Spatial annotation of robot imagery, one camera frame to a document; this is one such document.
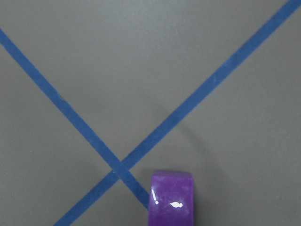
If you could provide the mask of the purple trapezoid block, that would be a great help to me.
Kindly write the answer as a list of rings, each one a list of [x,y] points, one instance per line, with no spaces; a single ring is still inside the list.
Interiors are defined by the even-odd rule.
[[[191,173],[157,170],[152,174],[148,225],[194,225],[194,180]]]

